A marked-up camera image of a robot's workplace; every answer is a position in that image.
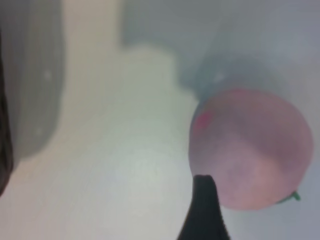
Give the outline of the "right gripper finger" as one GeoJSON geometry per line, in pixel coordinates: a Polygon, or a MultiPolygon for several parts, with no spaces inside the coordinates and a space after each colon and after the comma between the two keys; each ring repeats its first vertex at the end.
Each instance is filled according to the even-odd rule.
{"type": "Polygon", "coordinates": [[[210,175],[195,175],[192,198],[179,240],[230,240],[216,184],[210,175]]]}

